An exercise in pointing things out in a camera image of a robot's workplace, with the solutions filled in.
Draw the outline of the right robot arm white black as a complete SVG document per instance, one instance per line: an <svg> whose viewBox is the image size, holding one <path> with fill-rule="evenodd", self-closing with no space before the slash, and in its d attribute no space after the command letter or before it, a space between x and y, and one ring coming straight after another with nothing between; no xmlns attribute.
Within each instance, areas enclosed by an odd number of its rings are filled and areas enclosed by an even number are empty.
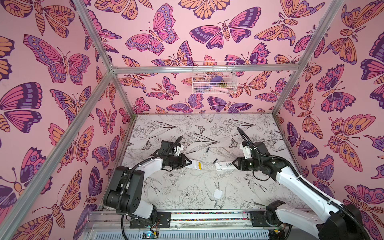
<svg viewBox="0 0 384 240"><path fill-rule="evenodd" d="M266 219L270 225L284 223L295 226L319 240L370 239L357 207L344 205L321 192L300 175L287 159L270 155L264 143L253 143L241 128L237 130L244 140L240 144L244 156L234 160L233 165L239 171L262 172L269 176L292 191L313 211L313 214L309 214L282 201L275 201L266 207Z"/></svg>

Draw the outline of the white remote control green sticker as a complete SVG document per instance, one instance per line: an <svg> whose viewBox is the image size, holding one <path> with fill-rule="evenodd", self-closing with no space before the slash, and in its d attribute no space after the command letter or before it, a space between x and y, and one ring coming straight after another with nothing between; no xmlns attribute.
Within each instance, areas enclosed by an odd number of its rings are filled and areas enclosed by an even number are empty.
<svg viewBox="0 0 384 240"><path fill-rule="evenodd" d="M216 171L228 171L237 169L232 162L216 162L215 168Z"/></svg>

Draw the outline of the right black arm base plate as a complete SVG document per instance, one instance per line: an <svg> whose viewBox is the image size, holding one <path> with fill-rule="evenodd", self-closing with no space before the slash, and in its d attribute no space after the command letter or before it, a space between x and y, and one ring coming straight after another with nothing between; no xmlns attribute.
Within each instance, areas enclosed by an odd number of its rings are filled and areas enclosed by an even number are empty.
<svg viewBox="0 0 384 240"><path fill-rule="evenodd" d="M251 221L253 227L271 227L278 230L291 227L290 224L281 222L272 211L250 211L247 218Z"/></svg>

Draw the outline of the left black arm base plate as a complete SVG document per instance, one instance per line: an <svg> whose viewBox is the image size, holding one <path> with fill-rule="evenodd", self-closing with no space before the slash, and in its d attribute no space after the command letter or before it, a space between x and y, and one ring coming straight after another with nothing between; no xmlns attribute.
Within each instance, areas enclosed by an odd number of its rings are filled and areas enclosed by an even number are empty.
<svg viewBox="0 0 384 240"><path fill-rule="evenodd" d="M171 212L156 212L155 214L152 214L149 219L141 217L132 218L130 229L149 229L151 227L168 229L171 226L171 215Z"/></svg>

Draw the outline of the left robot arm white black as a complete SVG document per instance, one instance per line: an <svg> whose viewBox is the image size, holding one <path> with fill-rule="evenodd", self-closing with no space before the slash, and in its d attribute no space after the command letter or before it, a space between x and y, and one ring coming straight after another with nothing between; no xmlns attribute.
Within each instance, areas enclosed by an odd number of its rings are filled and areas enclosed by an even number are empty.
<svg viewBox="0 0 384 240"><path fill-rule="evenodd" d="M180 136L174 143L162 141L158 150L131 168L117 167L105 192L103 205L114 209L117 215L130 216L154 224L157 207L142 200L144 180L159 171L178 170L192 164L182 153L182 139Z"/></svg>

